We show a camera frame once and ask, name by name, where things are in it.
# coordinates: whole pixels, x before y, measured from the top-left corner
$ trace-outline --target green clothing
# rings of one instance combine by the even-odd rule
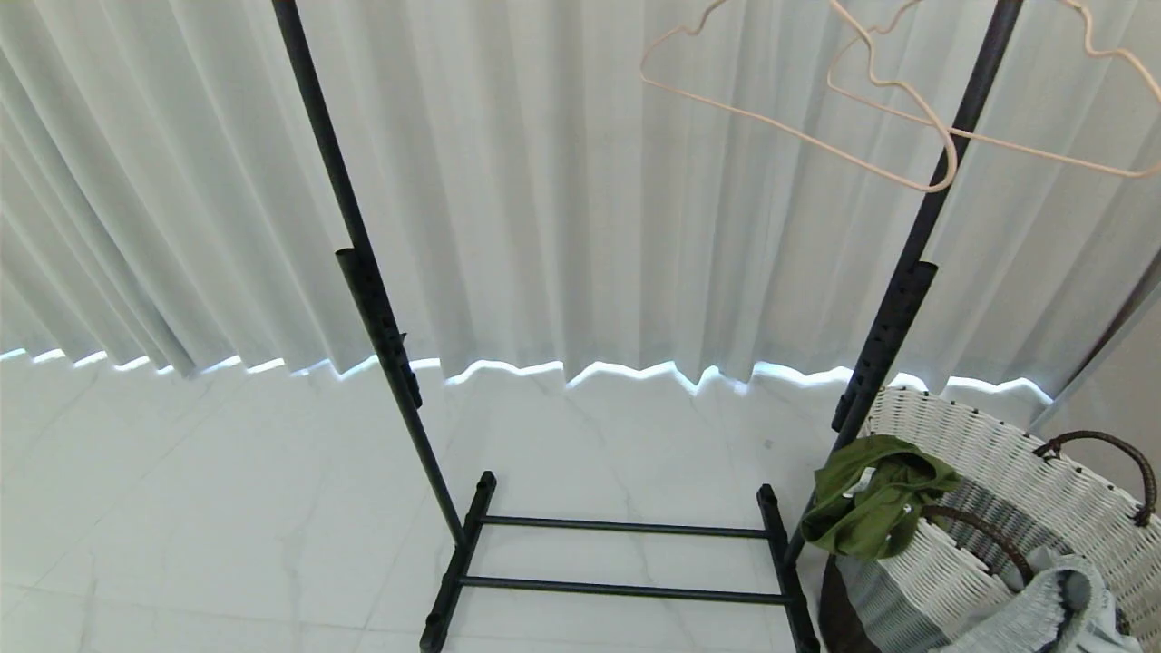
[[[814,473],[816,500],[802,518],[802,537],[863,560],[897,555],[911,544],[923,507],[959,480],[951,466],[910,443],[859,438]]]

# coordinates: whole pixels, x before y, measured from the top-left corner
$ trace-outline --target basket handle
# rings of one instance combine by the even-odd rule
[[[923,507],[921,515],[924,517],[945,517],[947,519],[964,522],[965,524],[973,526],[975,530],[988,536],[988,538],[994,541],[1005,555],[1008,555],[1008,559],[1016,566],[1016,571],[1019,572],[1021,577],[1024,579],[1025,586],[1032,582],[1032,576],[1034,574],[1032,573],[1032,566],[1027,564],[1027,559],[1019,552],[1019,548],[1016,548],[1015,544],[1004,538],[1004,536],[1002,536],[991,524],[985,522],[975,515],[964,512],[954,508],[947,508],[946,505],[925,505]]]
[[[1145,481],[1145,503],[1141,505],[1141,509],[1133,515],[1133,523],[1142,529],[1148,526],[1149,519],[1153,518],[1153,512],[1156,511],[1158,507],[1158,478],[1153,474],[1153,466],[1149,465],[1149,460],[1145,458],[1145,454],[1133,445],[1102,431],[1070,431],[1068,433],[1059,435],[1044,443],[1044,445],[1037,447],[1032,453],[1046,460],[1060,458],[1060,447],[1063,446],[1065,443],[1084,439],[1101,440],[1111,444],[1128,454],[1128,457],[1137,462],[1137,466],[1141,468],[1141,479]]]

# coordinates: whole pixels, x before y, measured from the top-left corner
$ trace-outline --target white curtain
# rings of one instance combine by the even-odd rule
[[[704,5],[300,2],[412,358],[439,357],[448,374],[477,359],[563,360],[569,374],[594,360],[641,368],[672,359],[694,379],[709,365],[745,379],[758,360],[805,372],[854,363],[922,196],[760,123],[642,85],[644,46],[695,21]],[[865,22],[894,9],[849,6]],[[330,260],[339,222],[265,2],[0,9],[23,21],[3,21],[5,55],[46,125],[42,141],[62,151],[74,184],[82,172],[106,174],[111,162],[124,171],[118,198],[136,198],[142,223],[183,225],[160,251],[207,263],[123,254],[135,296],[171,328],[170,342],[210,343],[215,356],[231,346],[245,356],[245,345],[255,351],[247,360],[293,356],[300,365],[334,358],[340,346],[358,352],[338,357],[347,361],[340,368],[368,351]],[[921,5],[880,38],[879,74],[911,81],[951,122],[991,9],[990,0]],[[1161,71],[1161,44],[1149,34],[1161,6],[1104,1],[1094,10],[1098,44],[1133,48]],[[84,13],[100,21],[75,17]],[[44,27],[26,35],[29,21]],[[77,45],[72,30],[92,33],[82,43],[102,53]],[[1161,157],[1156,107],[1127,67],[1084,58],[1081,35],[1059,3],[1025,3],[980,130],[1115,165],[1151,164]],[[658,50],[650,73],[925,181],[939,153],[930,130],[825,89],[825,66],[849,37],[824,2],[733,0],[701,37]],[[45,49],[62,63],[44,70]],[[110,49],[118,58],[103,53]],[[839,79],[913,110],[863,81],[863,57],[856,49]],[[59,105],[49,93],[36,105],[42,78],[74,84],[82,101]],[[116,93],[104,86],[113,81]],[[49,106],[64,127],[49,124]],[[100,136],[111,158],[70,160],[66,127]],[[123,204],[91,210],[107,223],[123,218]],[[973,145],[928,249],[942,270],[901,367],[935,388],[956,374],[1027,376],[1059,389],[1161,249],[1159,204],[1156,179],[1122,181]],[[129,245],[138,243],[117,243],[123,252]],[[7,258],[12,279],[43,261],[37,252]],[[165,309],[164,293],[149,287],[154,264],[163,279],[193,287],[166,295]],[[50,270],[64,274],[43,263],[37,273]],[[300,294],[275,300],[262,288],[272,280]],[[24,304],[5,304],[5,324],[10,314],[26,325],[13,332],[44,343],[95,332],[78,301],[34,306],[24,288]],[[64,309],[59,335],[28,326]],[[324,320],[333,322],[319,328]],[[310,332],[279,332],[290,326]]]

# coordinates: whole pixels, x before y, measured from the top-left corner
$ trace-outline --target clothes rack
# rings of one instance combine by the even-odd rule
[[[496,491],[497,479],[490,471],[483,472],[476,483],[475,496],[463,521],[452,501],[439,461],[432,451],[424,430],[419,408],[423,397],[419,383],[411,371],[404,333],[399,330],[390,299],[380,274],[378,264],[372,247],[367,228],[359,210],[359,202],[347,174],[346,164],[339,148],[334,125],[326,108],[326,100],[315,70],[307,35],[295,0],[272,0],[279,29],[286,44],[295,80],[303,105],[310,119],[315,139],[323,157],[331,187],[338,201],[339,211],[351,236],[351,247],[336,252],[347,286],[354,297],[372,347],[378,357],[380,366],[387,375],[391,394],[403,416],[408,433],[419,455],[420,465],[431,483],[432,493],[447,523],[455,548],[447,571],[440,582],[434,604],[424,624],[419,647],[427,653],[442,651],[448,629],[455,615],[456,603],[464,587],[503,588],[539,591],[562,591],[574,594],[598,594],[612,596],[640,596],[651,598],[675,598],[692,601],[716,601],[779,605],[786,610],[791,637],[795,651],[810,653],[820,651],[819,639],[807,608],[806,596],[798,575],[798,558],[802,551],[802,538],[795,529],[793,538],[787,538],[778,500],[769,485],[757,491],[758,512],[762,529],[724,529],[670,524],[643,524],[625,522],[594,522],[580,519],[546,519],[533,517],[500,516],[489,514],[489,503]],[[980,48],[979,57],[968,80],[964,99],[957,113],[954,127],[974,130],[975,123],[995,80],[996,71],[1011,37],[1019,13],[1019,0],[997,0],[991,21]],[[960,158],[967,150],[968,139],[956,137],[956,149]],[[944,175],[946,152],[940,156],[933,180]],[[838,431],[835,449],[849,444],[866,419],[871,402],[879,386],[886,379],[923,297],[935,278],[937,266],[921,260],[923,249],[935,227],[936,218],[947,196],[947,189],[924,196],[918,215],[900,254],[879,307],[878,315],[867,336],[846,387],[831,426]],[[781,593],[762,594],[743,591],[717,591],[704,589],[641,587],[603,583],[560,582],[527,579],[477,576],[470,574],[473,555],[479,533],[484,526],[525,526],[547,529],[582,529],[629,533],[662,533],[679,536],[750,538],[765,540],[770,547],[771,562],[778,576]]]

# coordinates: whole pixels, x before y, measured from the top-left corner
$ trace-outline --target wire hanger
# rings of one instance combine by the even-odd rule
[[[867,79],[871,80],[871,84],[874,84],[875,86],[879,86],[879,87],[893,86],[893,87],[896,87],[896,88],[902,88],[903,91],[907,92],[908,95],[911,96],[913,100],[915,100],[915,103],[918,105],[920,109],[922,109],[923,114],[926,115],[928,117],[926,117],[926,120],[923,120],[923,119],[913,116],[910,114],[903,114],[903,113],[895,112],[895,110],[892,110],[892,109],[886,109],[886,107],[879,107],[879,108],[884,108],[888,113],[899,115],[900,117],[906,117],[906,119],[909,119],[909,120],[913,120],[913,121],[917,121],[917,122],[920,122],[922,124],[925,124],[928,127],[933,127],[936,129],[936,131],[939,132],[939,137],[940,137],[940,139],[943,141],[943,144],[944,144],[944,151],[947,155],[947,172],[946,172],[946,174],[944,174],[944,178],[942,180],[939,180],[937,184],[924,185],[924,184],[921,184],[921,182],[917,182],[917,181],[911,181],[910,179],[907,179],[906,177],[900,177],[899,174],[895,174],[894,172],[890,172],[888,170],[884,170],[884,168],[881,168],[881,167],[879,167],[879,166],[877,166],[877,165],[874,165],[872,163],[868,163],[868,162],[866,162],[864,159],[860,159],[860,158],[856,157],[854,155],[851,155],[850,152],[846,152],[844,150],[839,150],[838,148],[836,148],[836,146],[834,146],[834,145],[831,145],[829,143],[824,143],[823,141],[820,141],[820,139],[815,138],[814,136],[810,136],[809,134],[805,134],[805,132],[802,132],[802,131],[800,131],[798,129],[794,129],[793,127],[791,127],[788,124],[785,124],[783,122],[778,122],[777,120],[773,120],[771,117],[766,117],[766,116],[760,115],[760,114],[756,114],[756,113],[747,112],[747,110],[743,110],[743,109],[738,109],[737,107],[731,107],[729,105],[726,105],[723,102],[719,102],[716,100],[712,100],[712,99],[706,98],[704,95],[698,95],[695,93],[690,93],[687,91],[682,91],[680,88],[675,88],[672,86],[669,86],[666,84],[662,84],[659,81],[656,81],[656,80],[652,80],[652,79],[649,79],[648,77],[646,77],[646,62],[649,60],[649,55],[651,55],[652,51],[658,45],[661,45],[668,38],[670,38],[671,36],[673,36],[673,35],[676,35],[678,33],[685,34],[686,36],[698,36],[699,34],[701,34],[702,28],[706,27],[706,20],[709,17],[709,14],[713,13],[715,9],[717,9],[719,7],[721,7],[722,5],[724,5],[729,0],[714,0],[714,2],[711,3],[708,7],[706,7],[705,12],[702,12],[701,20],[698,22],[698,27],[697,28],[690,29],[688,27],[682,24],[682,26],[675,27],[673,29],[666,31],[659,38],[657,38],[656,41],[654,41],[652,43],[650,43],[649,46],[646,48],[644,55],[641,56],[641,66],[640,66],[641,81],[644,81],[646,84],[649,84],[651,86],[656,86],[657,88],[661,88],[663,91],[668,91],[670,93],[676,93],[676,94],[682,95],[684,98],[688,98],[691,100],[695,100],[698,102],[701,102],[701,103],[705,103],[705,105],[709,105],[711,107],[716,107],[719,109],[724,109],[727,112],[730,112],[730,113],[740,115],[740,116],[745,116],[745,117],[750,117],[750,119],[753,119],[753,120],[762,121],[762,122],[764,122],[766,124],[770,124],[770,125],[776,127],[776,128],[778,128],[778,129],[780,129],[783,131],[786,131],[787,134],[796,136],[798,138],[801,138],[802,141],[806,141],[807,143],[809,143],[812,145],[815,145],[817,148],[822,148],[823,150],[827,150],[828,152],[837,155],[837,156],[846,159],[848,162],[850,162],[850,163],[852,163],[852,164],[854,164],[854,165],[857,165],[859,167],[863,167],[865,170],[868,170],[868,171],[878,174],[879,177],[882,177],[882,178],[889,179],[890,181],[894,181],[896,184],[901,184],[903,186],[907,186],[908,188],[914,188],[914,189],[921,191],[923,193],[935,193],[935,192],[943,191],[944,188],[951,186],[952,180],[956,178],[956,172],[959,170],[959,155],[956,152],[956,144],[954,144],[954,142],[951,138],[951,132],[949,131],[947,127],[944,125],[944,123],[939,120],[939,116],[936,115],[936,113],[931,108],[931,106],[928,105],[928,102],[923,100],[923,98],[920,95],[920,93],[914,87],[911,87],[911,85],[907,84],[906,81],[897,80],[897,79],[887,79],[887,80],[884,80],[884,79],[879,79],[878,77],[875,77],[875,74],[874,74],[874,52],[875,52],[875,50],[874,50],[874,43],[871,41],[871,35],[867,33],[866,29],[864,29],[864,27],[861,24],[859,24],[859,22],[857,20],[854,20],[854,17],[842,5],[839,5],[838,0],[830,0],[830,8],[835,13],[837,13],[839,15],[839,17],[842,17],[843,21],[846,22],[846,24],[851,26],[854,29],[854,31],[857,33],[857,36],[854,37],[854,40],[851,43],[849,43],[843,49],[843,52],[845,52],[851,45],[853,45],[858,41],[861,41],[864,44],[866,44],[866,46],[867,46]],[[843,95],[851,96],[849,93],[846,93],[844,91],[841,91],[838,88],[836,88],[836,91],[838,91]],[[860,101],[863,103],[865,103],[865,105],[877,106],[877,105],[873,105],[872,102],[868,102],[868,101],[865,101],[865,100],[860,100]]]
[[[902,17],[902,15],[904,13],[907,13],[908,9],[910,9],[911,7],[918,5],[923,0],[908,0],[895,13],[895,16],[892,19],[889,26],[887,26],[886,28],[884,28],[882,26],[874,26],[874,27],[871,27],[867,31],[873,31],[875,34],[888,34],[888,33],[890,33],[899,24],[900,17]],[[1093,13],[1089,12],[1088,7],[1081,5],[1076,0],[1060,0],[1060,2],[1062,5],[1066,5],[1066,6],[1075,9],[1081,15],[1081,17],[1084,19],[1084,53],[1088,55],[1089,57],[1094,58],[1094,59],[1109,58],[1109,57],[1120,57],[1120,58],[1125,59],[1141,76],[1141,79],[1145,80],[1145,84],[1148,87],[1148,89],[1153,92],[1153,96],[1156,98],[1158,103],[1161,105],[1161,86],[1158,86],[1156,79],[1154,79],[1153,74],[1149,73],[1148,69],[1145,67],[1145,64],[1142,64],[1141,60],[1137,58],[1137,55],[1133,55],[1131,51],[1128,51],[1128,50],[1126,50],[1124,48],[1117,48],[1115,50],[1096,50],[1093,46]],[[875,109],[880,109],[880,110],[887,112],[889,114],[893,114],[893,115],[896,115],[899,117],[917,122],[920,124],[931,125],[932,123],[929,120],[924,120],[923,117],[920,117],[917,115],[911,115],[911,114],[908,114],[908,113],[903,113],[903,112],[893,109],[890,107],[885,107],[885,106],[880,105],[879,102],[875,102],[873,100],[868,100],[867,98],[864,98],[861,95],[857,95],[857,94],[854,94],[854,93],[852,93],[850,91],[846,91],[845,88],[841,88],[841,87],[838,87],[838,86],[835,85],[835,82],[831,79],[831,77],[832,77],[831,73],[834,72],[835,66],[838,64],[839,59],[843,58],[843,56],[846,53],[846,51],[850,50],[852,45],[854,45],[856,43],[858,43],[860,38],[863,38],[863,36],[852,38],[850,41],[850,43],[848,43],[846,45],[844,45],[843,49],[839,50],[837,55],[835,55],[835,58],[830,62],[830,67],[827,69],[827,86],[829,86],[832,91],[836,91],[839,94],[845,95],[845,96],[848,96],[848,98],[850,98],[852,100],[863,102],[864,105],[866,105],[868,107],[873,107]],[[1095,170],[1095,171],[1104,172],[1104,173],[1108,173],[1108,174],[1115,174],[1117,177],[1125,177],[1125,178],[1128,178],[1128,179],[1141,179],[1144,177],[1149,177],[1152,174],[1156,174],[1158,172],[1161,172],[1161,160],[1159,160],[1152,167],[1146,168],[1146,170],[1141,170],[1141,171],[1120,170],[1120,168],[1108,166],[1108,165],[1104,165],[1104,164],[1098,164],[1098,163],[1094,163],[1094,162],[1087,162],[1087,160],[1083,160],[1083,159],[1077,159],[1077,158],[1068,157],[1068,156],[1065,156],[1065,155],[1057,155],[1054,152],[1045,152],[1043,150],[1037,150],[1037,149],[1033,149],[1033,148],[1029,148],[1026,145],[1021,145],[1018,143],[1012,143],[1010,141],[1001,141],[998,138],[993,138],[990,136],[985,136],[982,134],[974,134],[972,131],[964,131],[962,129],[951,128],[950,131],[951,131],[951,134],[954,134],[957,136],[962,136],[965,138],[975,138],[976,141],[982,141],[985,143],[990,143],[993,145],[1000,145],[1001,148],[1008,148],[1009,150],[1016,150],[1018,152],[1025,152],[1025,153],[1029,153],[1029,155],[1034,155],[1037,157],[1041,157],[1041,158],[1046,158],[1046,159],[1052,159],[1054,162],[1060,162],[1060,163],[1066,163],[1066,164],[1072,164],[1072,165],[1079,165],[1079,166],[1082,166],[1082,167],[1087,167],[1089,170]]]

